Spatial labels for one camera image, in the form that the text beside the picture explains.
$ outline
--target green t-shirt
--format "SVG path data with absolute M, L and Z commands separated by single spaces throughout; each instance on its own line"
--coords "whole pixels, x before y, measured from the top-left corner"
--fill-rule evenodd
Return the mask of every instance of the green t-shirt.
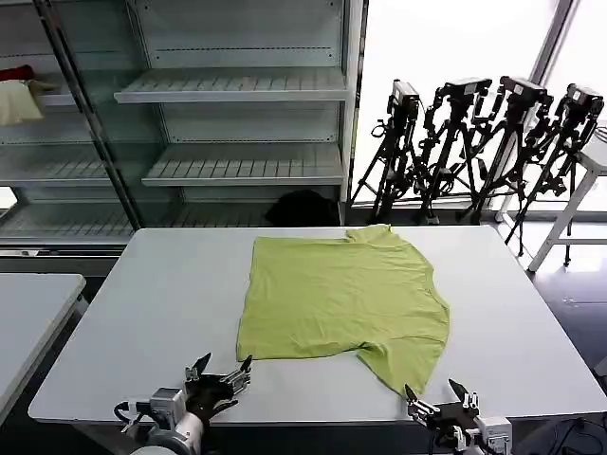
M 338 240 L 258 238 L 238 358 L 358 350 L 386 384 L 421 393 L 449 335 L 432 266 L 387 226 Z

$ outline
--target white table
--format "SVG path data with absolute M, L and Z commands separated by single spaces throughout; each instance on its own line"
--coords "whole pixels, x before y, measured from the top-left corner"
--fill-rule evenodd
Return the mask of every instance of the white table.
M 81 275 L 0 274 L 0 425 L 76 309 Z
M 491 227 L 396 227 L 434 265 L 451 333 L 424 398 L 454 399 L 448 378 L 480 395 L 485 416 L 607 410 L 607 397 Z M 128 397 L 182 383 L 212 352 L 235 365 L 239 318 L 258 236 L 342 237 L 342 227 L 144 229 L 128 244 L 30 408 L 42 422 L 115 424 Z M 374 423 L 406 419 L 400 397 L 353 353 L 255 361 L 240 404 L 216 425 Z

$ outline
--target beige cloth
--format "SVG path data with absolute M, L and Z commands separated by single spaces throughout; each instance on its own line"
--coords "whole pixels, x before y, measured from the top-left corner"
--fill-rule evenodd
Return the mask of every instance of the beige cloth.
M 27 85 L 20 81 L 0 82 L 0 126 L 42 118 L 44 116 Z

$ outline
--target shelf rack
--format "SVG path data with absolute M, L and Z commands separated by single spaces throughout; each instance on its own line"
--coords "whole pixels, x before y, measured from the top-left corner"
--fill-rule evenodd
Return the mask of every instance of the shelf rack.
M 263 228 L 271 203 L 189 203 L 162 222 L 166 228 Z
M 172 145 L 147 176 L 147 186 L 339 185 L 335 143 Z
M 0 186 L 111 186 L 92 144 L 0 147 Z
M 118 203 L 34 203 L 2 217 L 0 237 L 27 239 L 128 239 L 131 225 Z
M 345 100 L 336 67 L 155 69 L 114 98 L 119 103 Z

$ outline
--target tripod head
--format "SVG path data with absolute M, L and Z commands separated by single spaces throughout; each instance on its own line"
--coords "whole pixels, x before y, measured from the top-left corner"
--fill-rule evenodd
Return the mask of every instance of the tripod head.
M 408 83 L 395 79 L 392 84 L 392 94 L 388 97 L 386 112 L 390 115 L 388 123 L 380 118 L 379 123 L 371 135 L 383 137 L 386 133 L 394 133 L 395 137 L 401 137 L 408 122 L 415 122 L 419 111 L 419 94 Z
M 552 97 L 545 88 L 525 79 L 502 76 L 500 88 L 504 92 L 510 92 L 507 99 L 506 123 L 522 124 L 526 113 L 537 103 L 546 113 L 552 104 Z
M 564 122 L 555 146 L 556 153 L 563 150 L 567 158 L 556 175 L 548 174 L 540 192 L 553 191 L 557 196 L 566 191 L 563 178 L 575 165 L 577 153 L 590 140 L 597 128 L 597 119 L 604 106 L 603 97 L 590 88 L 580 87 L 574 83 L 567 86 L 567 93 L 562 98 L 558 110 L 564 111 Z
M 422 160 L 428 163 L 430 153 L 434 146 L 440 141 L 441 134 L 447 128 L 449 123 L 453 123 L 457 128 L 464 117 L 468 114 L 468 109 L 474 104 L 474 116 L 481 112 L 483 101 L 491 87 L 491 79 L 483 78 L 467 78 L 460 81 L 447 82 L 443 87 L 437 88 L 434 93 L 434 101 L 432 106 L 426 112 L 424 117 L 424 129 L 427 131 L 427 137 L 419 142 L 419 146 L 423 149 Z M 445 97 L 449 97 L 451 105 L 451 114 L 436 132 L 434 125 L 434 114 L 443 105 Z

